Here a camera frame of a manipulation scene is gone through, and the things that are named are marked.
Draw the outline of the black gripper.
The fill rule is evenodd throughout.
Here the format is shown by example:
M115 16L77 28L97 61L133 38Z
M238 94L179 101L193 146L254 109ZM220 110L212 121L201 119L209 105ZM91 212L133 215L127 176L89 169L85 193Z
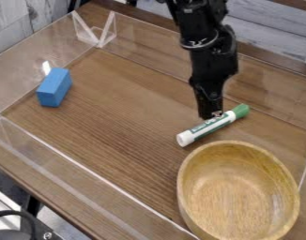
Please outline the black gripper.
M235 31L226 24L209 48L191 51L193 89L197 115L203 120L223 114L222 91L226 81L238 72Z

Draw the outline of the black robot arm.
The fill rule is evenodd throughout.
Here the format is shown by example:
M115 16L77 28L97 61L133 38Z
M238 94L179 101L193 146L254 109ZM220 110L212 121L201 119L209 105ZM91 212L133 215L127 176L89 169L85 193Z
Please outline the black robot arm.
M235 31L223 19L227 0L164 0L179 29L180 46L189 52L197 115L223 114L223 87L238 72Z

